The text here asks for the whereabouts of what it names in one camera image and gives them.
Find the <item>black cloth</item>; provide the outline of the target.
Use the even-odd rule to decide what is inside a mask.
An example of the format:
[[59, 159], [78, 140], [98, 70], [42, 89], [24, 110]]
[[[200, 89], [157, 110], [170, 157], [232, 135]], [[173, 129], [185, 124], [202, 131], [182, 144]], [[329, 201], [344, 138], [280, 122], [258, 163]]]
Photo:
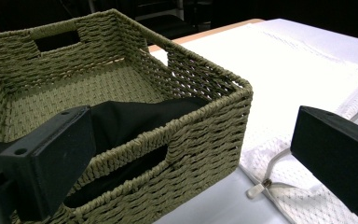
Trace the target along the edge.
[[[144, 132], [161, 127], [195, 111], [207, 102], [198, 97], [171, 99], [160, 103], [107, 101], [91, 108], [96, 153], [119, 147]], [[165, 159], [168, 147], [159, 147], [113, 173], [99, 177], [81, 190], [68, 196], [64, 204], [75, 208], [101, 196], [127, 180], [143, 174]]]

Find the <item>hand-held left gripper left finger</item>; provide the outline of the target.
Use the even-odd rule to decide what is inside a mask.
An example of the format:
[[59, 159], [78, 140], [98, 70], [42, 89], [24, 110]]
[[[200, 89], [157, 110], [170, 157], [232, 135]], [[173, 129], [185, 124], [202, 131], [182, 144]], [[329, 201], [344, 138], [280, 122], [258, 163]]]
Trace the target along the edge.
[[95, 153], [87, 105], [64, 110], [0, 154], [15, 183], [15, 209], [24, 221], [52, 217]]

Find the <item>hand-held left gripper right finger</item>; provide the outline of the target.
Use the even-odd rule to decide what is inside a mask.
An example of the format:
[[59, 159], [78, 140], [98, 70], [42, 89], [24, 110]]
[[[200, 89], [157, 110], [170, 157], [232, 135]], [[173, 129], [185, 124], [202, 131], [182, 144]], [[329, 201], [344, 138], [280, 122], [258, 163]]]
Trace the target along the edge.
[[358, 125], [319, 108], [301, 106], [291, 152], [358, 216]]

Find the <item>green woven basket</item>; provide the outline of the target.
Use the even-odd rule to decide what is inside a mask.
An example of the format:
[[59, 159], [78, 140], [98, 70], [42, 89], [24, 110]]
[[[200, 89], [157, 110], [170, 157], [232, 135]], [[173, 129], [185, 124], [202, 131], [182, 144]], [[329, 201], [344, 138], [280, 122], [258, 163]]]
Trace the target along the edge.
[[185, 97], [205, 106], [95, 156], [76, 188], [165, 147], [155, 166], [43, 224], [150, 224], [195, 197], [236, 169], [253, 91], [114, 9], [0, 33], [0, 141], [79, 105]]

